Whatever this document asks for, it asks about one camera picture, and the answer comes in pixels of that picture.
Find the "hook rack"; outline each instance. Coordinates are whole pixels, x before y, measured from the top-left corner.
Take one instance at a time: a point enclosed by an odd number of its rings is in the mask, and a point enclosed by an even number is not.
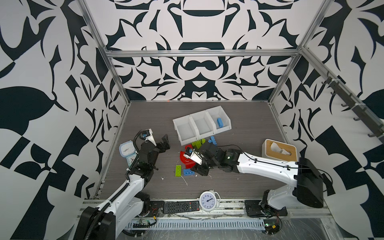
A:
[[[339,95],[345,102],[342,107],[349,107],[358,117],[353,118],[355,121],[362,121],[371,131],[369,137],[378,137],[384,144],[384,123],[363,103],[341,80],[328,77],[322,82],[323,85],[328,84],[332,89],[332,95]]]

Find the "divided storage tray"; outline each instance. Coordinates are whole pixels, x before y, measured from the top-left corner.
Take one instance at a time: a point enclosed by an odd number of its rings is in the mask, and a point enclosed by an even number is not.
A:
[[[218,118],[223,127],[219,127]],[[221,106],[176,118],[173,123],[182,146],[232,129],[231,120]]]

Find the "alarm clock handle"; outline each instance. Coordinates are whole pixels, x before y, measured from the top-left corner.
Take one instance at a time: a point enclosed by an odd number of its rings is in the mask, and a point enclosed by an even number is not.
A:
[[[220,197],[218,192],[214,192],[214,193],[218,195],[219,200],[217,200],[217,202],[216,202],[216,207],[219,207],[220,201],[221,201],[221,197]]]

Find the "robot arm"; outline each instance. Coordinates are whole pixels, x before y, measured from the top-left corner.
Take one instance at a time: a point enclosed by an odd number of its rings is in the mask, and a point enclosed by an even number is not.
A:
[[[202,176],[217,167],[225,172],[257,174],[286,183],[279,189],[264,192],[261,202],[264,208],[280,210],[300,204],[323,207],[323,179],[308,159],[300,158],[298,162],[272,160],[237,149],[223,151],[208,142],[198,152],[187,148],[184,156],[197,163],[191,170]]]
[[[139,150],[136,139],[144,142]],[[126,181],[96,208],[87,207],[81,214],[75,240],[116,239],[123,229],[137,215],[145,215],[150,208],[149,195],[140,192],[153,175],[159,153],[170,149],[168,135],[163,142],[154,143],[152,130],[139,131],[133,142],[137,156],[127,169]]]

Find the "clock face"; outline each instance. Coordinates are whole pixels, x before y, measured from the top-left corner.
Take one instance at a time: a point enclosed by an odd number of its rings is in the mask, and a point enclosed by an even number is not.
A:
[[[201,205],[206,209],[211,209],[215,206],[216,199],[212,193],[204,193],[201,196]]]

